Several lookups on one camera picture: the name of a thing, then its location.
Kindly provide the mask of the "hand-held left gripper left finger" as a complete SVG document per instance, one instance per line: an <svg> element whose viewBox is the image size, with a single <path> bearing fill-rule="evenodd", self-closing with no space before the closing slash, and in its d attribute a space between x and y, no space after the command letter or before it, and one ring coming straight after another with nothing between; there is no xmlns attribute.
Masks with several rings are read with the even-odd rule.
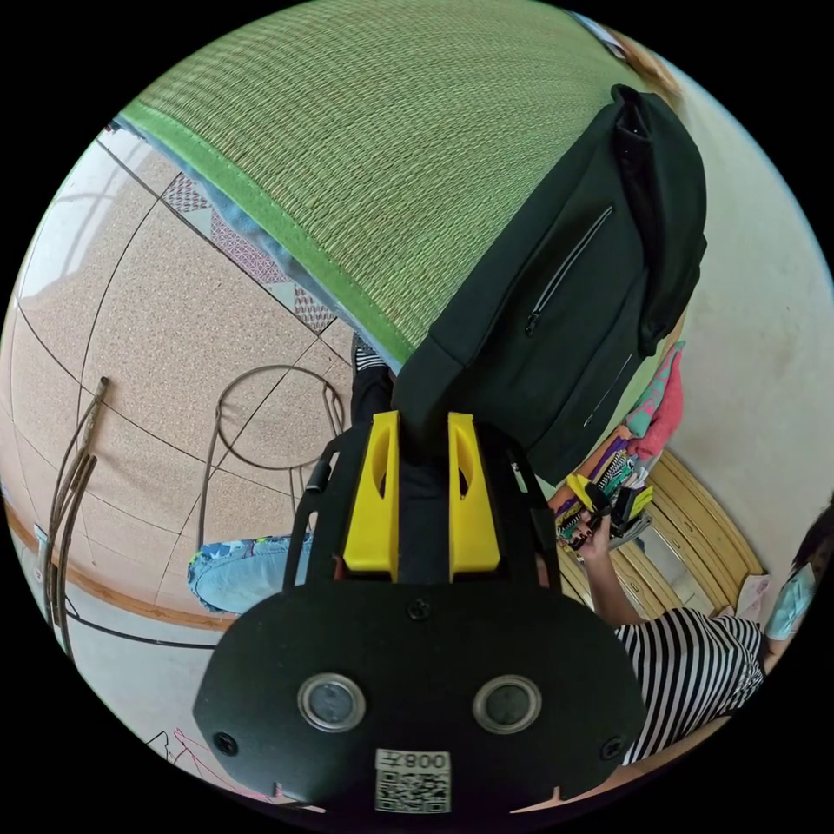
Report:
<svg viewBox="0 0 834 834"><path fill-rule="evenodd" d="M367 437L342 553L350 572L398 579L399 481L399 415L377 413Z"/></svg>

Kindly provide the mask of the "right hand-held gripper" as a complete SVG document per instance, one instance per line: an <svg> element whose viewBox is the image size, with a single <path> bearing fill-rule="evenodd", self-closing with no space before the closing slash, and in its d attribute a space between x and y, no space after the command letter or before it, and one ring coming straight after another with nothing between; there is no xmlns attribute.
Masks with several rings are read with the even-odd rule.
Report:
<svg viewBox="0 0 834 834"><path fill-rule="evenodd" d="M651 524L647 508L652 502L653 485L641 488L623 486L613 497L580 473L570 474L566 485L588 512L610 516L610 541L631 541Z"/></svg>

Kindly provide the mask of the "person's right hand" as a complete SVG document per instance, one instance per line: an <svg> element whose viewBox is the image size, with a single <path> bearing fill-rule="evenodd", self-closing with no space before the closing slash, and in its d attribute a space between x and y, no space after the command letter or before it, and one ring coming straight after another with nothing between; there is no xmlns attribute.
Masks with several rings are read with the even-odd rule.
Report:
<svg viewBox="0 0 834 834"><path fill-rule="evenodd" d="M611 538L609 515L597 516L584 511L579 516L574 532L575 535L569 542L570 547L586 563L599 561L608 554Z"/></svg>

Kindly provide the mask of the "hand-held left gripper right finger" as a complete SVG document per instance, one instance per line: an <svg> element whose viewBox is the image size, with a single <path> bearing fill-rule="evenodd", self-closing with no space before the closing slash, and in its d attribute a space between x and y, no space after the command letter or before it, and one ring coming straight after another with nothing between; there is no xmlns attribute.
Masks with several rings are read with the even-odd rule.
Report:
<svg viewBox="0 0 834 834"><path fill-rule="evenodd" d="M469 414L447 418L449 579L493 573L500 549L480 445Z"/></svg>

